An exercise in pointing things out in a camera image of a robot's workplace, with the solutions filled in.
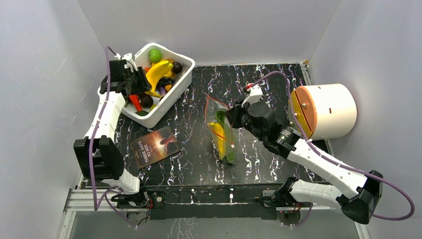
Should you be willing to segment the clear zip top bag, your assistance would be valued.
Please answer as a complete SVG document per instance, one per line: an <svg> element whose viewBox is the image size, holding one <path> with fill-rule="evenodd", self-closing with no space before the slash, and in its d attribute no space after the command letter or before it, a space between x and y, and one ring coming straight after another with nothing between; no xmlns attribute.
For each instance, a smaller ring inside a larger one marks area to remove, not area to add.
<svg viewBox="0 0 422 239"><path fill-rule="evenodd" d="M235 141L237 136L233 133L225 113L229 108L223 102L207 96L205 120L211 133L213 144L221 161L234 165L236 160Z"/></svg>

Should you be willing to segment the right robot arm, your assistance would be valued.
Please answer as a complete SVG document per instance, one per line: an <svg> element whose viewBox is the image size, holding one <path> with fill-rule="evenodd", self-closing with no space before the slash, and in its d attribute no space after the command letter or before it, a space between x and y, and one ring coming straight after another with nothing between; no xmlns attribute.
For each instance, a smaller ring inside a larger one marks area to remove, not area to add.
<svg viewBox="0 0 422 239"><path fill-rule="evenodd" d="M339 160L324 159L324 151L311 148L295 130L283 125L275 112L258 103L242 107L236 105L224 113L232 128L244 128L259 139L264 147L289 161L316 173L329 184L309 183L288 179L279 190L281 202L293 206L296 202L310 202L341 211L351 220L367 225L382 196L383 175L371 170L363 174L347 169Z"/></svg>

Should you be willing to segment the yellow banana bunch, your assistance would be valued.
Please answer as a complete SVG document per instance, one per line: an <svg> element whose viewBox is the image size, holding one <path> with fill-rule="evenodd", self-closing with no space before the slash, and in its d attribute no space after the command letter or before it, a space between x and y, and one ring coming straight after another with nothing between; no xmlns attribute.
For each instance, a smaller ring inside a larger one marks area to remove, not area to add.
<svg viewBox="0 0 422 239"><path fill-rule="evenodd" d="M214 143L218 149L220 159L223 159L227 153L227 143L224 136L224 129L219 123L211 122L209 124L211 132L213 133Z"/></svg>
<svg viewBox="0 0 422 239"><path fill-rule="evenodd" d="M172 61L161 61L152 66L146 74L147 81L151 85L148 94L154 94L157 84L162 77L171 77L173 75L172 68L174 64Z"/></svg>

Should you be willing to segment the red carrot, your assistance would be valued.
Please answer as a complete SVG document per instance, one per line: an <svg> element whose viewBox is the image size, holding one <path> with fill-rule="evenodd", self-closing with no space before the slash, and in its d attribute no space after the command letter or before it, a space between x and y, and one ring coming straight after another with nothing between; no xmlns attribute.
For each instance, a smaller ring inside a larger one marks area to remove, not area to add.
<svg viewBox="0 0 422 239"><path fill-rule="evenodd" d="M129 99L138 112L142 111L142 106L138 95L129 95Z"/></svg>

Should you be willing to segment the green leafy vegetable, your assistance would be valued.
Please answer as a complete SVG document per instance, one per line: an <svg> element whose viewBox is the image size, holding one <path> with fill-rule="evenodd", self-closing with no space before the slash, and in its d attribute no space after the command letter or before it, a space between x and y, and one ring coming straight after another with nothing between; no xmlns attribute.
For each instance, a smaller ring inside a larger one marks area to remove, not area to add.
<svg viewBox="0 0 422 239"><path fill-rule="evenodd" d="M233 146L233 142L232 142L233 137L232 137L231 127L229 126L228 122L226 121L224 111L218 111L215 114L215 116L216 116L217 123L219 123L224 129L224 136L225 136L226 143L227 143L227 153L226 153L226 156L223 159L225 159L228 162L228 164L233 164L234 161L235 161L235 152L234 152L234 148L233 148L234 146Z"/></svg>

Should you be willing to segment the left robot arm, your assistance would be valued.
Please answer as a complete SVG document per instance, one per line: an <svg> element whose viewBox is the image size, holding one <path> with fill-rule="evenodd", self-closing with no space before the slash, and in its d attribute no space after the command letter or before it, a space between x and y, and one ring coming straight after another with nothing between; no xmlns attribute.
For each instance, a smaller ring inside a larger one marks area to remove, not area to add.
<svg viewBox="0 0 422 239"><path fill-rule="evenodd" d="M100 182L109 184L129 195L134 206L143 207L149 195L140 189L140 180L125 169L114 140L129 96L146 91L149 85L144 71L133 60L110 60L108 68L110 72L98 88L99 104L93 122L85 136L75 140L73 149L82 174L91 180L92 187Z"/></svg>

